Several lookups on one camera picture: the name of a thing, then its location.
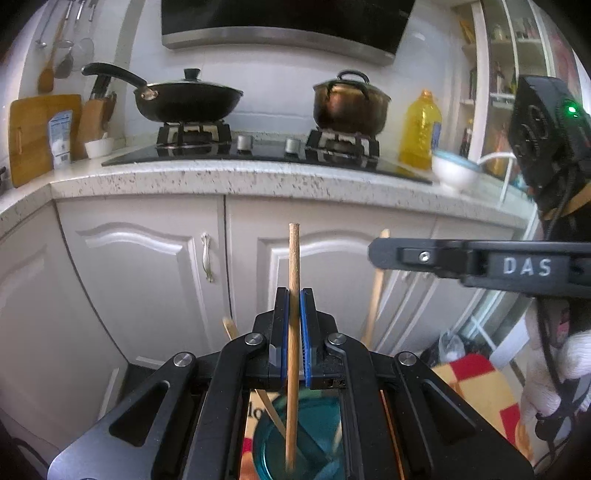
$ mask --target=range hood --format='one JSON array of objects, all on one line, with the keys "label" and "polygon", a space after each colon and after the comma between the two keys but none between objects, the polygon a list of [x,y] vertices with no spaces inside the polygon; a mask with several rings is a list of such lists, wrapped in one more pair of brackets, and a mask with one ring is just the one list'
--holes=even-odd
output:
[{"label": "range hood", "polygon": [[161,0],[162,45],[274,44],[388,65],[415,0]]}]

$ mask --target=wooden cutting board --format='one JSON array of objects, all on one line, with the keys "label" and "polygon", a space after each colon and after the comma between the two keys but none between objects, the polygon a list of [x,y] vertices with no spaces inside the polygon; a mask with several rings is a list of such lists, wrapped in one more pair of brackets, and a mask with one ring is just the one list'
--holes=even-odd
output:
[{"label": "wooden cutting board", "polygon": [[56,113],[66,110],[72,110],[70,142],[73,142],[82,110],[80,95],[41,95],[11,103],[8,152],[10,175],[15,187],[53,169],[47,123]]}]

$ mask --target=cabinet handle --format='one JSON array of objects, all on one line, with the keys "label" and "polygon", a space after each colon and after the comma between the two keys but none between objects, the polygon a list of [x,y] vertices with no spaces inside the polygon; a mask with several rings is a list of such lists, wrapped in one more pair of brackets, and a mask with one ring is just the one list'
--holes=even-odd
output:
[{"label": "cabinet handle", "polygon": [[22,155],[22,129],[21,129],[21,127],[17,128],[17,143],[18,143],[18,147],[17,147],[18,154]]},{"label": "cabinet handle", "polygon": [[202,266],[205,272],[205,278],[209,283],[213,283],[212,265],[209,261],[209,241],[210,236],[206,233],[201,234],[201,242],[203,243],[203,259]]}]

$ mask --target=small white bowl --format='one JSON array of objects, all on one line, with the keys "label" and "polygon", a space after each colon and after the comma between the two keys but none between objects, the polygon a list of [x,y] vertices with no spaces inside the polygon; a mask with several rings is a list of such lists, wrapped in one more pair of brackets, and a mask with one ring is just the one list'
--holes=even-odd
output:
[{"label": "small white bowl", "polygon": [[455,193],[473,187],[482,171],[467,158],[443,150],[433,150],[431,168],[442,188]]},{"label": "small white bowl", "polygon": [[110,154],[113,151],[114,144],[115,139],[113,137],[107,137],[93,140],[92,142],[86,142],[84,146],[88,158],[98,158]]}]

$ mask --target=blue bowl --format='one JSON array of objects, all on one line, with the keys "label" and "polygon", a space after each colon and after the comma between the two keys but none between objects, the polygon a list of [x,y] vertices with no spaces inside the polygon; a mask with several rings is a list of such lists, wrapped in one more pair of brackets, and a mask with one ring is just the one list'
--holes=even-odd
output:
[{"label": "blue bowl", "polygon": [[[279,417],[285,423],[287,398],[284,395],[273,401]],[[298,454],[295,460],[293,480],[343,480],[345,478],[342,442],[335,455],[332,443],[340,422],[339,399],[323,396],[319,390],[300,390],[298,423],[305,429],[318,447],[326,454],[322,463],[310,462]],[[285,440],[266,413],[259,420],[252,439],[252,457],[261,480],[282,480],[285,474]]]}]

